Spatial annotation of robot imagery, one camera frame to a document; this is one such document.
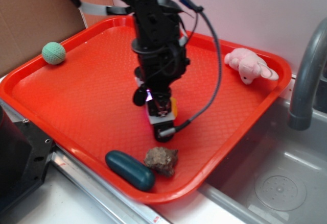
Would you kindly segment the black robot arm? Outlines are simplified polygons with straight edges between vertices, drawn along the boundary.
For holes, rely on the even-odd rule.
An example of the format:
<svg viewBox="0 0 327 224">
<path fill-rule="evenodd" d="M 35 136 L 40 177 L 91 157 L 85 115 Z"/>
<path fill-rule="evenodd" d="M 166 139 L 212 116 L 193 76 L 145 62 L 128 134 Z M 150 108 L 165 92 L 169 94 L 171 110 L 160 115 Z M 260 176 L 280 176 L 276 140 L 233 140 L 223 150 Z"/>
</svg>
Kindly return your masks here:
<svg viewBox="0 0 327 224">
<path fill-rule="evenodd" d="M 171 0 L 121 0 L 126 7 L 95 5 L 71 0 L 91 15 L 133 16 L 136 38 L 132 49 L 138 56 L 135 70 L 138 89 L 133 102 L 145 105 L 150 124 L 172 123 L 177 116 L 170 85 L 181 78 L 190 61 L 186 56 L 186 34 L 182 33 L 179 13 Z"/>
</svg>

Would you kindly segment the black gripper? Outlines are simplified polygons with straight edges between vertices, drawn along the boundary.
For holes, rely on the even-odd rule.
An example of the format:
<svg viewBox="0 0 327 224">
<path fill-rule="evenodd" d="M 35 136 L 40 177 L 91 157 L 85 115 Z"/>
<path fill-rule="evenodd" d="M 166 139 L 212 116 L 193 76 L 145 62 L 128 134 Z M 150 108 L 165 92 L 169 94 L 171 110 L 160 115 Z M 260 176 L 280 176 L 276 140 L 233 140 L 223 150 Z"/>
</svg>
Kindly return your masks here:
<svg viewBox="0 0 327 224">
<path fill-rule="evenodd" d="M 138 88 L 133 95 L 136 106 L 147 106 L 150 124 L 173 123 L 176 112 L 170 85 L 180 79 L 190 64 L 184 47 L 146 49 L 134 47 L 139 66 L 135 69 Z"/>
</svg>

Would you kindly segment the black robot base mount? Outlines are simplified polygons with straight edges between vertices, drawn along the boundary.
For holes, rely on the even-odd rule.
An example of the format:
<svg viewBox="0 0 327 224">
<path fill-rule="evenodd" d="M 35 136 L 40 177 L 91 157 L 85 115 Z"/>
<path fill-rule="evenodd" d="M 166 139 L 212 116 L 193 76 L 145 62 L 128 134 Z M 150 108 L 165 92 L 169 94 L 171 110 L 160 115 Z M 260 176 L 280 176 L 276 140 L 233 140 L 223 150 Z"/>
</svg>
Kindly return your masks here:
<svg viewBox="0 0 327 224">
<path fill-rule="evenodd" d="M 1 108 L 1 215 L 39 188 L 54 148 L 32 122 L 13 122 Z"/>
</svg>

